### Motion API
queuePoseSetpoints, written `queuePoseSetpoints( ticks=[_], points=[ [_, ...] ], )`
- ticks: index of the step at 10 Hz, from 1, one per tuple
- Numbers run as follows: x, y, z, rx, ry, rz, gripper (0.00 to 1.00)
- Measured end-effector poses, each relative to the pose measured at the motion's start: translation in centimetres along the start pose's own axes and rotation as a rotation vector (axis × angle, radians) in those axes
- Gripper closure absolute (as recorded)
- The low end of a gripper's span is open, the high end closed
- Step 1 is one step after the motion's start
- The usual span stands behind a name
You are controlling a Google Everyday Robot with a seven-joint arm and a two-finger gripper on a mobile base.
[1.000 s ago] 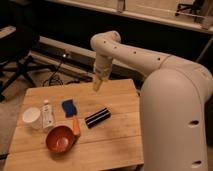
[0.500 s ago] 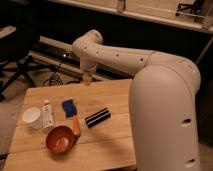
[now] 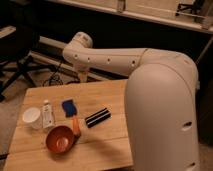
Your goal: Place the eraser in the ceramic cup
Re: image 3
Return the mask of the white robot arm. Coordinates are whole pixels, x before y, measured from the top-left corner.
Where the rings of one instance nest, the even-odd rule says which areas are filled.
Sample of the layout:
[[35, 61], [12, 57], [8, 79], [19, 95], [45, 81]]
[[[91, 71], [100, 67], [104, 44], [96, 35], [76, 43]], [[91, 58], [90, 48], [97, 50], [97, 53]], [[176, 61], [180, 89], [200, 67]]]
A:
[[78, 32], [63, 49], [79, 73], [124, 75], [124, 107], [135, 171], [200, 171], [196, 121], [198, 70], [187, 55], [153, 48], [95, 49]]

